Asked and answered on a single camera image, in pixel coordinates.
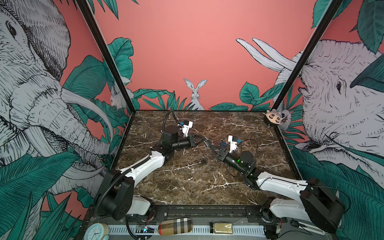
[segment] alarm clock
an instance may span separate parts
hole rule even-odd
[[[92,224],[84,234],[84,240],[108,240],[109,227],[105,223]]]

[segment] rabbit ear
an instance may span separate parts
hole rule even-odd
[[[204,80],[201,80],[200,82],[199,82],[199,84],[197,85],[197,87],[196,87],[196,89],[199,89],[199,88],[201,88],[202,86],[204,86],[204,84],[206,84],[207,83],[207,81],[204,79]]]
[[[187,87],[191,90],[194,90],[195,87],[193,86],[193,83],[189,81],[188,79],[184,78],[185,83],[187,84]]]

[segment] rabbit illustration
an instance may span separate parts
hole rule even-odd
[[[191,97],[192,104],[191,104],[191,106],[194,105],[192,110],[204,110],[203,106],[199,102],[199,98],[200,98],[199,88],[204,86],[204,84],[206,84],[207,81],[205,79],[201,80],[196,88],[193,86],[193,83],[191,81],[189,81],[188,79],[184,78],[184,81],[187,84],[187,87],[192,90],[192,97]]]

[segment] elephant ear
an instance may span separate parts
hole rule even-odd
[[[1,1],[25,29],[28,41],[47,70],[60,79],[71,44],[69,30],[52,0]]]

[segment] black post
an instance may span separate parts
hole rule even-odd
[[[330,3],[328,9],[326,10],[324,16],[320,20],[318,26],[316,27],[310,41],[308,42],[306,48],[303,51],[303,54],[301,55],[299,61],[297,62],[296,66],[293,68],[291,75],[289,76],[287,82],[285,83],[283,89],[281,90],[280,95],[277,97],[275,103],[273,104],[272,109],[277,109],[281,102],[284,100],[285,95],[288,93],[289,89],[291,88],[293,82],[299,75],[301,69],[307,62],[308,58],[310,57],[312,51],[316,47],[317,43],[319,42],[321,36],[327,29],[329,23],[331,22],[333,16],[335,15],[336,11],[339,9],[341,3],[343,0],[332,0]]]
[[[117,83],[117,85],[121,91],[121,94],[124,97],[124,100],[127,103],[128,109],[131,111],[132,114],[134,114],[136,112],[135,107],[133,106],[132,101],[127,94],[127,90],[126,90],[126,88],[125,88],[125,86],[121,80],[119,71],[118,71],[118,69],[117,69],[117,67],[116,67],[116,65],[112,59],[111,54],[109,53],[108,46],[104,42],[104,38],[103,38],[103,36],[100,32],[100,29],[96,23],[96,20],[93,17],[92,11],[88,7],[87,1],[86,0],[76,0],[76,1],[77,1],[79,8],[80,8],[81,13],[84,16],[85,21],[88,24],[89,29],[92,32],[93,37],[95,38],[95,41],[96,41],[96,43],[97,43],[97,45],[101,51],[101,54],[103,55],[104,60],[107,63],[108,68],[111,71],[111,74],[112,74],[113,78],[115,79],[115,81],[116,81],[116,83]]]

